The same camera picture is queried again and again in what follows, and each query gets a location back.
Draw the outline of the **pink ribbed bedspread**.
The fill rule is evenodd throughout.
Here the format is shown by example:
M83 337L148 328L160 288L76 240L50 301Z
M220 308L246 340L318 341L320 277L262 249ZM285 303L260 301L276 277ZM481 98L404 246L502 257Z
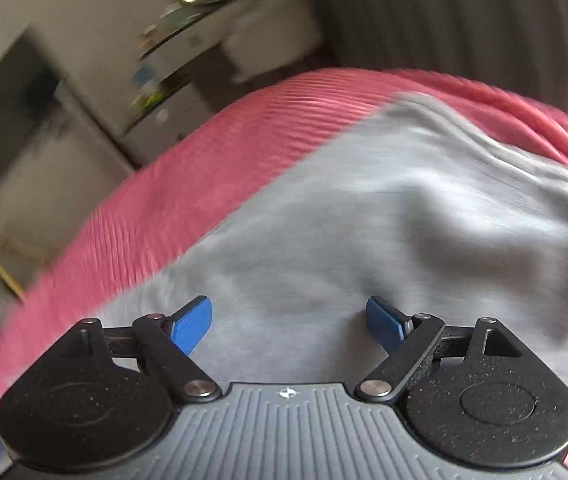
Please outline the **pink ribbed bedspread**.
M0 332L0 397L72 324L144 284L268 184L404 93L568 169L568 114L450 75L318 70L245 96L102 203Z

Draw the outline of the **white tall floor panel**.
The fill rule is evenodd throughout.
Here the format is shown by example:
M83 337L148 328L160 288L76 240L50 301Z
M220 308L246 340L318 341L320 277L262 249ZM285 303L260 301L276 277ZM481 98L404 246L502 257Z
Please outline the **white tall floor panel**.
M134 174L136 167L130 157L113 140L110 130L94 107L82 98L81 92L76 90L67 78L61 79L57 84L55 99L66 113L86 130L98 148L107 153L123 172L128 176Z

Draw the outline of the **small white cabinet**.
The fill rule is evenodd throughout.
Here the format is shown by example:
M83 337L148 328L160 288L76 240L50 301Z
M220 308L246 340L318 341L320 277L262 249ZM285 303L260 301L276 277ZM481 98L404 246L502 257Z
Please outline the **small white cabinet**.
M193 84L185 84L134 122L119 144L132 162L145 166L212 116L212 108L198 89Z

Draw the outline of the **white vanity desk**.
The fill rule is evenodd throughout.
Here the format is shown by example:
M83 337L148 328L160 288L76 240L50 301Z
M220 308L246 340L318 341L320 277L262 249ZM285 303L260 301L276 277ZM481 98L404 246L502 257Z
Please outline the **white vanity desk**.
M244 82L320 49L324 32L312 0L232 0L161 40L140 58L161 80L219 47Z

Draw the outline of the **black wall television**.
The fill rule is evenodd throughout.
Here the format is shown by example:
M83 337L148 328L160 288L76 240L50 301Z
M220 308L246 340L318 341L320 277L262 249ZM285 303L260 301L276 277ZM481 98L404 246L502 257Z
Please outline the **black wall television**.
M25 32L0 60L0 181L59 107L59 70Z

